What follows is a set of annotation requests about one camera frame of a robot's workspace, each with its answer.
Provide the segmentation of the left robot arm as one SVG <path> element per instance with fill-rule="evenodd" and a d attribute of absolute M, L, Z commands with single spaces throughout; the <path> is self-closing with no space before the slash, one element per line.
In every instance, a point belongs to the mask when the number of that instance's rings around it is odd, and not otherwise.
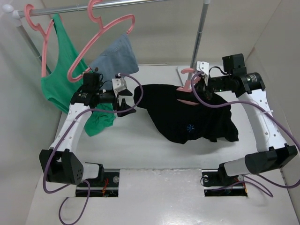
<path fill-rule="evenodd" d="M 120 96 L 132 95 L 127 89 L 125 77 L 124 74 L 117 74 L 112 79 L 112 89 L 102 90 L 100 74 L 84 74 L 83 84 L 70 100 L 69 111 L 58 136 L 49 149 L 41 150 L 39 154 L 44 172 L 43 183 L 79 185 L 88 179 L 94 186 L 99 186 L 104 182 L 103 165 L 82 163 L 75 153 L 85 124 L 98 111 L 98 104 L 112 104 L 110 113 L 119 117 L 136 112 L 125 99 L 119 100 Z"/>

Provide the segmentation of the black t shirt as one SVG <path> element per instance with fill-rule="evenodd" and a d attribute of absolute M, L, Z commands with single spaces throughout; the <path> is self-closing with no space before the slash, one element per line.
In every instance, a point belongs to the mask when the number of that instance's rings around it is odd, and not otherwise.
<path fill-rule="evenodd" d="M 171 142 L 185 144 L 201 137 L 214 143 L 218 138 L 238 141 L 230 106 L 187 105 L 177 100 L 176 93 L 174 85 L 147 84 L 135 88 L 134 103 L 147 110 L 157 130 Z"/>

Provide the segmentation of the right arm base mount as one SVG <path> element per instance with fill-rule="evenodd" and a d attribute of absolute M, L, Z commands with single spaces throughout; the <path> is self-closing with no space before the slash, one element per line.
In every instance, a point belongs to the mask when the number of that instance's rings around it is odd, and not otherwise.
<path fill-rule="evenodd" d="M 204 188 L 205 197 L 247 197 L 244 177 L 233 176 L 221 178 L 217 169 L 203 169 L 200 183 Z"/>

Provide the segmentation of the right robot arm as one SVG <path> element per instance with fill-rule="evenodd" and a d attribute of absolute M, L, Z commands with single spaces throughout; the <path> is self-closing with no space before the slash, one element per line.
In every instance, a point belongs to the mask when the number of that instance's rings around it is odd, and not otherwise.
<path fill-rule="evenodd" d="M 272 115 L 266 88 L 259 73 L 248 73 L 243 54 L 222 58 L 224 76 L 210 77 L 209 64 L 198 61 L 194 68 L 191 87 L 197 99 L 199 94 L 209 98 L 216 92 L 231 91 L 235 103 L 242 104 L 254 133 L 256 153 L 219 165 L 217 180 L 226 185 L 239 175 L 255 174 L 281 169 L 294 159 L 299 143 Z"/>

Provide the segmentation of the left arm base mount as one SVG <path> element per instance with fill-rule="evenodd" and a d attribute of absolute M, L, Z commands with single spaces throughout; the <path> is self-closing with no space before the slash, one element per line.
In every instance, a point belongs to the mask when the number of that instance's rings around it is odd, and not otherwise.
<path fill-rule="evenodd" d="M 105 170 L 104 179 L 88 179 L 90 183 L 90 197 L 118 197 L 120 170 L 108 169 Z"/>

